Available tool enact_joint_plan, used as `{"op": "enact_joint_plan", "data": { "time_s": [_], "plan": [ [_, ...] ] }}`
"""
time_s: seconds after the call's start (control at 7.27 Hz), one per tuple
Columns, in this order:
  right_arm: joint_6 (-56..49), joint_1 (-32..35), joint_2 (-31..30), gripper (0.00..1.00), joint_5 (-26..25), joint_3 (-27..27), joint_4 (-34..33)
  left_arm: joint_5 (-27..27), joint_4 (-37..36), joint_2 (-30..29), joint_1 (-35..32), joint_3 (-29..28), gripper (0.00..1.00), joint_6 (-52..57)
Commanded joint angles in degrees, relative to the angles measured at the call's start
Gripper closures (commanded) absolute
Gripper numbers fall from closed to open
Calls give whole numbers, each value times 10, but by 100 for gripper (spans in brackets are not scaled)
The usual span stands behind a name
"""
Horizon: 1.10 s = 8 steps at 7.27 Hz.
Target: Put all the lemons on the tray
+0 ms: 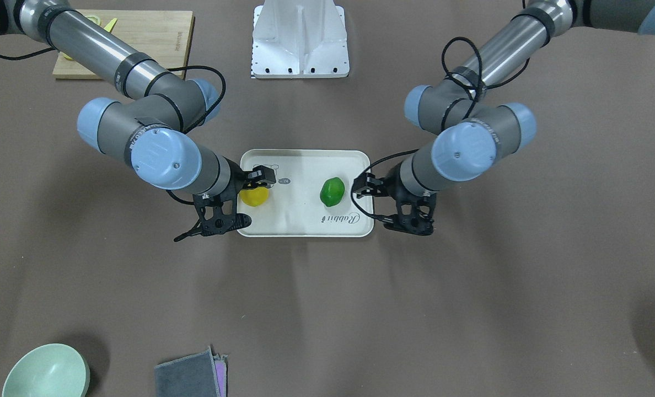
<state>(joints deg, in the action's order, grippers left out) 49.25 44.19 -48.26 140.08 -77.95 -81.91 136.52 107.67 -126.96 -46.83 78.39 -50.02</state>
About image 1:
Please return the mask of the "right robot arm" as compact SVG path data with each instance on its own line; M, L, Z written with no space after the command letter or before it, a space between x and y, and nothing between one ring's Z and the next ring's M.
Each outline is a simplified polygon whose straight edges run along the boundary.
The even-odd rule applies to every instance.
M189 135L209 121L224 93L202 79L183 79L153 56L96 25L68 1L0 1L0 36L24 35L70 55L110 83L118 98L98 98L77 117L79 136L123 162L152 186L191 195L236 197L274 184L265 166L245 171Z

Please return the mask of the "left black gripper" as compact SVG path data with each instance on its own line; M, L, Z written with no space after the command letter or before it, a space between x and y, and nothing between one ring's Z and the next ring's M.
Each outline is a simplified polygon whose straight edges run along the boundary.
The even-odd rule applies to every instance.
M360 173L352 183L352 194L357 198L365 196L383 197L384 189L387 196L396 202L405 202L410 197L410 191L401 181L401 165L393 166L384 179L376 178L372 173Z

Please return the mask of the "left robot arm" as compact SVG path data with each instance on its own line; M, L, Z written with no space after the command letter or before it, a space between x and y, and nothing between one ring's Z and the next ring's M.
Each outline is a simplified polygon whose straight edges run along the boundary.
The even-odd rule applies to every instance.
M419 85L405 100L406 118L435 140L406 156L384 178L361 174L358 196L419 202L478 178L528 145L536 118L527 106L486 106L489 91L513 81L552 38L574 27L655 35L655 1L529 1L509 23L438 85Z

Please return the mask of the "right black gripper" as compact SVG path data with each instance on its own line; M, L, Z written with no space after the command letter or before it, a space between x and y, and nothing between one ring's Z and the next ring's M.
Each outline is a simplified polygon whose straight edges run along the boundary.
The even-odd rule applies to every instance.
M220 194L222 202L236 202L242 188L243 190L270 188L277 183L275 170L265 165L257 165L252 170L245 171L237 163L228 160L228 170L229 181Z

